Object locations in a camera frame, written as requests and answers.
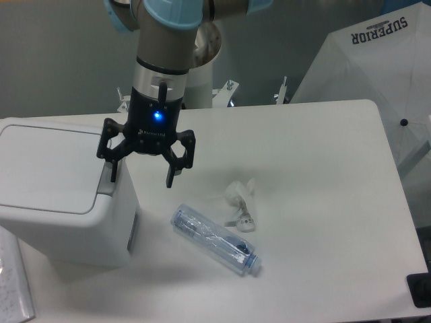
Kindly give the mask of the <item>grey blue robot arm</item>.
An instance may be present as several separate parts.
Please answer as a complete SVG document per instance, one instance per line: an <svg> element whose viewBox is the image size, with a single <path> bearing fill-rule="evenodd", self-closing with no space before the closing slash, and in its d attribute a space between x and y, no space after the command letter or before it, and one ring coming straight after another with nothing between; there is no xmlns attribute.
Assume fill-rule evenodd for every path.
<svg viewBox="0 0 431 323"><path fill-rule="evenodd" d="M111 165L136 152L162 155L169 164L167 187L193 166L195 134L177 132L198 28L206 22L250 14L271 1L105 1L113 24L139 31L136 66L125 124L104 120L96 155Z"/></svg>

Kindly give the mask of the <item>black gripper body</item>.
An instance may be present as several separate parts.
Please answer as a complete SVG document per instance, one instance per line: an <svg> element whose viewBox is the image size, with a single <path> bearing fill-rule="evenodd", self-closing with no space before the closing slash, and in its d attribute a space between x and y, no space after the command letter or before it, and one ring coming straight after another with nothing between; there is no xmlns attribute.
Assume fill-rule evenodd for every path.
<svg viewBox="0 0 431 323"><path fill-rule="evenodd" d="M151 98L138 92L131 92L129 113L121 143L125 156L136 152L148 155L173 155L172 145L178 139L176 125L182 100L169 100L168 88L156 88L156 97Z"/></svg>

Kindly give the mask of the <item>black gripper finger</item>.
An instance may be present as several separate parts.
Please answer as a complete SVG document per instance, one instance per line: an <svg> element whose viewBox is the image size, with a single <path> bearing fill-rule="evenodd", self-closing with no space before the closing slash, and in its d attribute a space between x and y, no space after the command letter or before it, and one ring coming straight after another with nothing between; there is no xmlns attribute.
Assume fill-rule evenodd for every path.
<svg viewBox="0 0 431 323"><path fill-rule="evenodd" d="M125 126L123 124L119 124L118 122L116 122L111 118L104 119L96 156L100 159L104 159L105 162L108 162L111 164L112 166L111 177L110 177L111 182L116 182L118 164L119 164L119 161L122 159L122 157L120 156L118 149L109 148L108 143L110 142L111 139L118 137L118 135L123 132L124 127Z"/></svg>
<svg viewBox="0 0 431 323"><path fill-rule="evenodd" d="M175 143L179 141L184 147L184 153L181 157L178 157L173 152L171 146L170 151L166 155L165 159L169 164L169 169L166 177L166 187L171 188L174 177L181 174L184 168L191 169L193 167L196 138L193 130L186 130L180 133L176 133Z"/></svg>

